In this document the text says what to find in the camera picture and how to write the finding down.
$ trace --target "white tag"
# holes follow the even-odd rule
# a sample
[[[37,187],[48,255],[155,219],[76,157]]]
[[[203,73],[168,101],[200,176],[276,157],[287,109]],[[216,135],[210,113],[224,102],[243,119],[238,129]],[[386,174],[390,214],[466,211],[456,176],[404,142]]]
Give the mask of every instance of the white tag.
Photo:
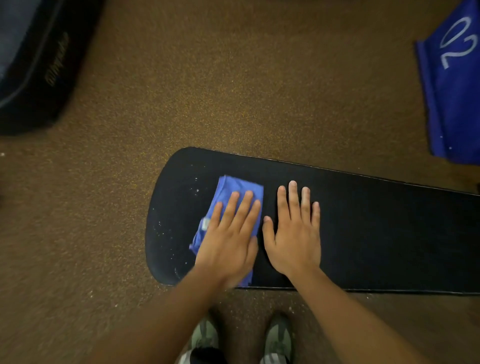
[[[203,231],[207,231],[208,224],[210,224],[210,219],[209,218],[203,218],[202,219],[202,230]]]

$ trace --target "blue fabric with white number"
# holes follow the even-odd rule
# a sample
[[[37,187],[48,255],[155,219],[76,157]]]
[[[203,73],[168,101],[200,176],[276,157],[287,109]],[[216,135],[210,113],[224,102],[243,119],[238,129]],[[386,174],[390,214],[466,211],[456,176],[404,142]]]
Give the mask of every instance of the blue fabric with white number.
[[[258,229],[260,227],[261,215],[262,215],[262,204],[264,200],[264,187],[253,183],[241,180],[240,178],[230,177],[230,176],[222,176],[218,179],[218,185],[216,186],[216,191],[213,196],[212,203],[210,204],[210,208],[206,216],[200,220],[200,224],[198,225],[198,230],[195,236],[193,237],[193,242],[190,244],[190,250],[198,254],[198,250],[200,249],[200,245],[204,240],[205,234],[207,233],[208,224],[210,219],[212,218],[213,210],[217,202],[221,201],[222,205],[222,214],[225,212],[227,208],[228,200],[230,199],[230,195],[232,192],[237,191],[240,193],[240,197],[237,203],[236,210],[238,210],[243,197],[245,196],[245,192],[252,191],[253,192],[253,199],[252,204],[255,200],[260,200],[260,213],[258,214],[257,220],[253,227],[252,236],[256,236],[258,233]],[[253,272],[250,271],[249,274],[240,282],[240,287],[248,287],[252,282]]]
[[[479,0],[465,0],[417,42],[430,147],[455,163],[480,164],[479,37]]]

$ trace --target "person's left arm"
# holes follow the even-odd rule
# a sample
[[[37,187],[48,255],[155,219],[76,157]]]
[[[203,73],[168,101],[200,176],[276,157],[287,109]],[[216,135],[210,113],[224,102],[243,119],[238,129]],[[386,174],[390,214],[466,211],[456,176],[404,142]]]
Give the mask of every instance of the person's left arm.
[[[215,206],[195,266],[166,297],[158,297],[121,328],[100,341],[89,364],[173,364],[193,329],[215,298],[233,288],[253,268],[257,239],[250,238],[260,212],[247,191],[235,214],[239,193],[232,193],[222,219]]]

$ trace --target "person's left hand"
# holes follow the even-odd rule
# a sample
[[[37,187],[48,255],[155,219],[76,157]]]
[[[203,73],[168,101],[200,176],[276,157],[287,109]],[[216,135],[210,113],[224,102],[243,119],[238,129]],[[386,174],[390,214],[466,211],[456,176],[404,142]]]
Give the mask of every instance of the person's left hand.
[[[232,193],[221,221],[222,203],[215,205],[195,260],[195,268],[209,270],[223,290],[236,287],[241,282],[253,268],[258,252],[257,238],[250,236],[261,203],[256,200],[250,210],[253,192],[247,191],[235,214],[239,196],[238,192]]]

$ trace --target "forearm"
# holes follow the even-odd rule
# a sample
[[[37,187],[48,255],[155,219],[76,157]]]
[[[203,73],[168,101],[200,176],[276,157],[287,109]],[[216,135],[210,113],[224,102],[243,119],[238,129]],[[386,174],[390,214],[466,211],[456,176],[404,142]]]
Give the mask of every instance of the forearm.
[[[320,269],[299,272],[291,280],[344,364],[427,363],[407,341]]]
[[[193,268],[166,297],[158,297],[104,338],[92,364],[173,364],[220,292],[220,282]]]

